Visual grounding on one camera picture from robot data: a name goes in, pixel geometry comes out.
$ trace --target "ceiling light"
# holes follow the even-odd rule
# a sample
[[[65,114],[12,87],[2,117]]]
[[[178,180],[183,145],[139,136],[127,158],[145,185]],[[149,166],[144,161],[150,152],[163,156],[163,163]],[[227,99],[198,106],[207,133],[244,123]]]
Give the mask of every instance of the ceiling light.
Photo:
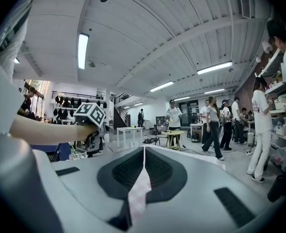
[[[219,92],[219,91],[224,91],[224,89],[219,89],[219,90],[214,90],[214,91],[207,91],[207,92],[205,92],[205,94],[210,94],[210,93]]]
[[[180,101],[180,100],[184,100],[184,99],[190,99],[190,97],[184,97],[184,98],[180,98],[180,99],[174,99],[174,101]]]
[[[172,84],[174,84],[172,81],[170,81],[170,82],[167,82],[167,83],[165,83],[165,84],[163,84],[163,85],[160,85],[160,86],[158,86],[158,87],[156,87],[156,88],[153,88],[153,89],[151,89],[150,91],[151,92],[154,92],[154,91],[157,91],[157,90],[160,90],[160,89],[162,89],[162,88],[165,88],[165,87],[167,87],[167,86],[170,86],[170,85],[172,85]]]
[[[85,69],[88,40],[89,35],[83,33],[79,35],[78,62],[80,69]]]
[[[211,71],[215,71],[215,70],[218,70],[218,69],[221,69],[221,68],[226,68],[226,67],[231,67],[232,66],[232,61],[229,61],[229,62],[226,62],[226,63],[223,63],[223,64],[219,64],[219,65],[215,65],[215,66],[212,66],[212,67],[208,67],[208,68],[205,68],[205,69],[202,69],[200,71],[198,71],[198,75],[200,74],[203,74],[203,73],[206,73],[206,72],[211,72]]]

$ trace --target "bag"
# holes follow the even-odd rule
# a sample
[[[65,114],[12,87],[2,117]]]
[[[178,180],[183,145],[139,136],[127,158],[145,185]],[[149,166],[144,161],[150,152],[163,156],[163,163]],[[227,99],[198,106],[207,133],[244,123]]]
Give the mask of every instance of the bag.
[[[191,142],[200,142],[199,134],[197,132],[193,133],[191,136]]]

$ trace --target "floor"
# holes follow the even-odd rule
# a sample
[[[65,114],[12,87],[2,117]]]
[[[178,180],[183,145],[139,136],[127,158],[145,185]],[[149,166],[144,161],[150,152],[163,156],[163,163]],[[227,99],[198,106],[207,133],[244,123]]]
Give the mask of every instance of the floor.
[[[146,139],[147,136],[150,134],[150,131],[143,132],[143,139]],[[123,150],[123,136],[120,135],[120,148],[117,147],[117,136],[115,134],[110,134],[110,142],[106,143],[104,146],[104,149],[101,154],[112,154],[113,152]],[[140,144],[140,133],[136,133],[135,137],[135,147],[138,147]],[[133,134],[127,133],[126,134],[126,148],[129,149],[131,142],[133,142]],[[165,146],[166,144],[166,138],[160,139],[160,145]],[[182,151],[192,154],[200,154],[200,155],[210,155],[215,156],[214,150],[212,148],[209,149],[208,153],[203,153],[201,149],[201,143],[193,143],[190,141],[189,138],[186,137],[185,134],[182,135],[182,144],[186,147],[182,147]],[[234,144],[232,141],[230,143],[230,147],[232,148],[232,151],[224,151],[222,154],[225,158],[224,164],[226,166],[226,171],[235,176],[237,179],[244,182],[246,185],[248,185],[250,188],[252,188],[254,191],[262,195],[263,199],[268,201],[267,199],[267,193],[269,189],[271,188],[276,176],[281,174],[281,171],[271,162],[269,162],[268,169],[264,172],[264,183],[256,183],[251,180],[251,176],[246,174],[246,170],[248,168],[249,162],[251,160],[251,155],[246,155],[245,149],[247,148],[246,145],[240,145],[240,144]]]

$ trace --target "sneaker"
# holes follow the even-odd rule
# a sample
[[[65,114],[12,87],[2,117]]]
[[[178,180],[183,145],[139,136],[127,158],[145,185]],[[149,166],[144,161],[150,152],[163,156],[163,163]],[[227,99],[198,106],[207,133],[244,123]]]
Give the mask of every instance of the sneaker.
[[[258,182],[258,183],[263,183],[265,181],[264,178],[261,178],[260,180],[255,179],[255,176],[252,175],[252,181]]]

